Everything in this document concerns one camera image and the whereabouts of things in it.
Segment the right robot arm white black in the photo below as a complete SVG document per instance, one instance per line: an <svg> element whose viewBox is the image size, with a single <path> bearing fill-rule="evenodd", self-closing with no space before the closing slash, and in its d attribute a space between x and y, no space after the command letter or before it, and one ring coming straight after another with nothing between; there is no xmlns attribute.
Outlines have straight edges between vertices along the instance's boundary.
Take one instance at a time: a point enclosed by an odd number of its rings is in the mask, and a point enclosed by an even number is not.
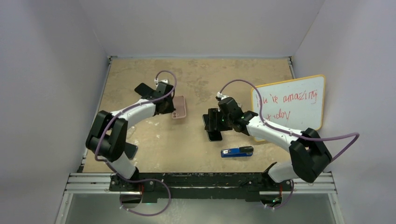
<svg viewBox="0 0 396 224"><path fill-rule="evenodd" d="M289 161L274 162L262 173L263 186L269 190L275 189L280 182L295 178L313 183L332 161L332 155L316 130L287 129L262 121L259 114L242 111L232 97L219 99L217 108L210 108L203 114L203 121L211 141L221 141L221 132L234 130L267 140L289 153Z"/></svg>

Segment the pink phone case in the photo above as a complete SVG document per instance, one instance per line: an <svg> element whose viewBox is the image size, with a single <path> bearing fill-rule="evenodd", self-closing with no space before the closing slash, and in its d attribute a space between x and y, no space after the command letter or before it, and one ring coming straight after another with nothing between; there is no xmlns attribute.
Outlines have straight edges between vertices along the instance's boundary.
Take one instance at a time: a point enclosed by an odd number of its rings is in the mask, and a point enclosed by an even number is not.
<svg viewBox="0 0 396 224"><path fill-rule="evenodd" d="M175 108L171 114L173 119L183 119L186 117L186 103L183 95L173 98L173 106Z"/></svg>

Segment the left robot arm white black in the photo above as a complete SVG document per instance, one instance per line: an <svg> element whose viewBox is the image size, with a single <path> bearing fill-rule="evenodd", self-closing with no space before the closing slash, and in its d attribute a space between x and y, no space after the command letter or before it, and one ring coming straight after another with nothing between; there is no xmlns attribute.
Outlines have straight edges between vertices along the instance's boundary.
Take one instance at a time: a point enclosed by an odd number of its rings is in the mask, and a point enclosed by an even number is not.
<svg viewBox="0 0 396 224"><path fill-rule="evenodd" d="M128 191L139 186L139 178L134 175L136 167L131 164L125 152L131 147L126 142L128 129L144 119L175 110L172 101L172 92L175 90L173 85L161 81L153 90L141 83L136 90L141 95L136 103L118 111L97 113L85 142L86 148L96 158L102 157L122 177L121 185Z"/></svg>

